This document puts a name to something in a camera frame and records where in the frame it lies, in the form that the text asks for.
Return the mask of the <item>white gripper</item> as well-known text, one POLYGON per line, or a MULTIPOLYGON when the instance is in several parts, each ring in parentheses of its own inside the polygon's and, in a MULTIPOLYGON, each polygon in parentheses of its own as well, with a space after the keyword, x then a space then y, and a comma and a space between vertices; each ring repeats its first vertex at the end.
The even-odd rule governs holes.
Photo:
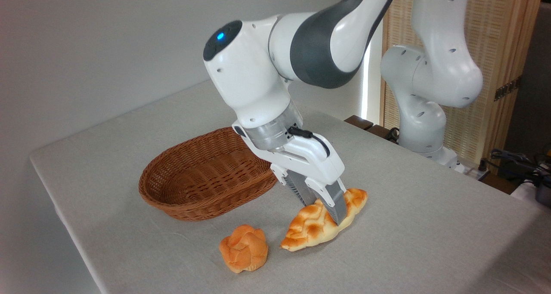
POLYGON ((318 198, 339 226, 347 217, 346 188, 340 179, 345 167, 330 142, 320 134, 314 136, 323 143, 316 138, 292 136, 275 152, 256 148, 247 136, 241 138, 254 155, 272 163, 270 168, 277 180, 304 206, 314 204, 318 198))

